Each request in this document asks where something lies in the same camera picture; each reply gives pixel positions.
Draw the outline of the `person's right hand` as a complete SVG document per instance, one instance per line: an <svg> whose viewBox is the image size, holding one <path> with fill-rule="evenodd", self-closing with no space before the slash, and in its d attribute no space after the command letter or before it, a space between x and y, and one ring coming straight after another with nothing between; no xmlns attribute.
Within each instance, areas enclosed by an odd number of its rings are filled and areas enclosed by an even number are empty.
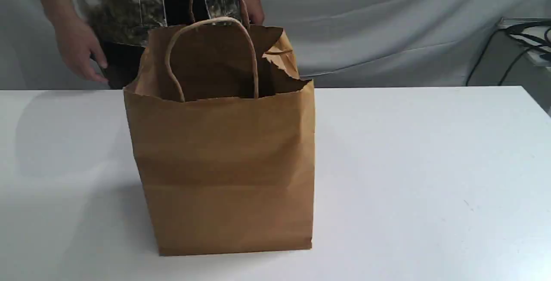
<svg viewBox="0 0 551 281"><path fill-rule="evenodd" d="M65 65L77 76L94 82L108 79L95 71L91 61L99 67L108 66L102 46L91 27L80 18L53 24L57 45Z"/></svg>

